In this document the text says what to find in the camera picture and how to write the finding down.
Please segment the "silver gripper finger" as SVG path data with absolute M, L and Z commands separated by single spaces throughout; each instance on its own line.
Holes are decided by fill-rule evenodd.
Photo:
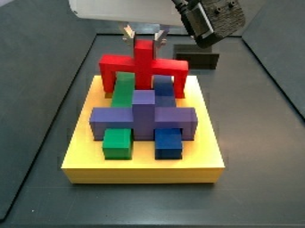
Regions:
M 134 41 L 135 41 L 135 31 L 133 30 L 131 26 L 129 25 L 127 22 L 121 22 L 119 23 L 119 30 L 123 34 L 123 41 L 126 42 L 126 44 L 129 46 L 134 45 Z
M 154 47 L 159 49 L 167 43 L 169 25 L 161 25 L 154 35 Z

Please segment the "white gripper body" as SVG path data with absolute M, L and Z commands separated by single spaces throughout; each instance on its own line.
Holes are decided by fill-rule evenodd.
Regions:
M 113 20 L 181 26 L 177 4 L 187 0 L 68 0 L 82 19 Z

